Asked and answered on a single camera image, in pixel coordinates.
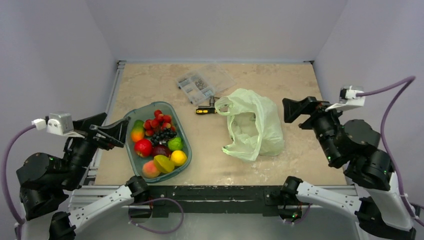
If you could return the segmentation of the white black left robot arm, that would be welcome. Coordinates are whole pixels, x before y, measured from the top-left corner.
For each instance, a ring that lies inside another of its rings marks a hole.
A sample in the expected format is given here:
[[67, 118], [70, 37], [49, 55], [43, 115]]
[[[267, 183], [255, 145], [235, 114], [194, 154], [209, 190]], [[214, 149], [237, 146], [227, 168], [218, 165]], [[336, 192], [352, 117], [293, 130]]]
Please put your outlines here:
[[72, 120], [67, 112], [51, 113], [36, 119], [33, 125], [50, 134], [66, 137], [63, 157], [37, 152], [29, 156], [16, 171], [20, 184], [20, 201], [27, 223], [45, 215], [50, 240], [73, 240], [77, 233], [115, 208], [129, 204], [142, 205], [149, 199], [149, 188], [140, 176], [131, 177], [111, 194], [71, 212], [59, 211], [67, 198], [67, 191], [81, 187], [97, 150], [122, 148], [130, 122], [124, 117], [104, 125], [106, 113]]

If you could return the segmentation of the green plastic bag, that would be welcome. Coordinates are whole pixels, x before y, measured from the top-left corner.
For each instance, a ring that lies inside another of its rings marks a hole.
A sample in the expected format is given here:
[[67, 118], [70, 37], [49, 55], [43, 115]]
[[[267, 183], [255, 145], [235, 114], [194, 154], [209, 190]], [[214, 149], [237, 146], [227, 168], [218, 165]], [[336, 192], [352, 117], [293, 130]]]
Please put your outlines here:
[[222, 152], [245, 162], [258, 156], [277, 156], [284, 150], [282, 121], [277, 105], [253, 90], [238, 88], [215, 102], [216, 112], [226, 117], [232, 143]]

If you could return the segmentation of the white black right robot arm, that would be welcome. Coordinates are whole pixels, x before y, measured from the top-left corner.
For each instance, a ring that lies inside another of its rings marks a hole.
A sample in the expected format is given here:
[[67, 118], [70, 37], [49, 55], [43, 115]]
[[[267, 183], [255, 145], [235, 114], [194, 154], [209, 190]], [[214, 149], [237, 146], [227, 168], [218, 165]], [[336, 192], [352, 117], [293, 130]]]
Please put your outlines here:
[[344, 175], [368, 192], [367, 197], [342, 195], [289, 176], [280, 190], [284, 205], [318, 205], [351, 218], [370, 235], [390, 240], [415, 239], [416, 211], [402, 202], [395, 163], [378, 147], [382, 135], [362, 119], [342, 124], [341, 110], [312, 96], [298, 101], [284, 98], [282, 104], [284, 122], [292, 123], [306, 115], [307, 120], [299, 128], [314, 132], [328, 166], [346, 166]]

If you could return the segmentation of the yellow green fake starfruit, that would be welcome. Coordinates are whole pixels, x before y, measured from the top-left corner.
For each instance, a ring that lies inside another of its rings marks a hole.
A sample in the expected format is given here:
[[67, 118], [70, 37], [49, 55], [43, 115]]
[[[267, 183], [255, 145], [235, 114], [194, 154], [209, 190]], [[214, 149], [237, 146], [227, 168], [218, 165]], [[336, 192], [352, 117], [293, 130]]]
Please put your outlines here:
[[156, 155], [153, 158], [155, 167], [163, 174], [169, 174], [175, 169], [174, 163], [165, 155]]

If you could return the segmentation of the dark red fake plum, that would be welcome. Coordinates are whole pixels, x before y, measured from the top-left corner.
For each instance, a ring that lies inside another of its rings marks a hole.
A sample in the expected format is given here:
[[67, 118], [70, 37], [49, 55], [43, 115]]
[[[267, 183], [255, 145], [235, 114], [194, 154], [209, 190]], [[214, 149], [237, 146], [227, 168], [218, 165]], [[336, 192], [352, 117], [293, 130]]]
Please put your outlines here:
[[151, 156], [155, 157], [157, 155], [163, 155], [169, 158], [172, 154], [172, 151], [165, 145], [158, 144], [152, 148]]

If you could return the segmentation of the dark fake grape bunch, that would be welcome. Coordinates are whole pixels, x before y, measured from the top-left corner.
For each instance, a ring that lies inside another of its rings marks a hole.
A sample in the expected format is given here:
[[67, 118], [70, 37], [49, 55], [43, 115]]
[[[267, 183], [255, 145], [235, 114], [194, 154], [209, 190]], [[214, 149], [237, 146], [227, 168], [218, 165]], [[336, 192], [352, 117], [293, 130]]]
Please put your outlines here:
[[155, 147], [157, 145], [164, 145], [169, 140], [175, 138], [177, 136], [177, 133], [170, 128], [165, 128], [164, 130], [160, 130], [159, 132], [154, 133], [150, 141], [152, 145]]

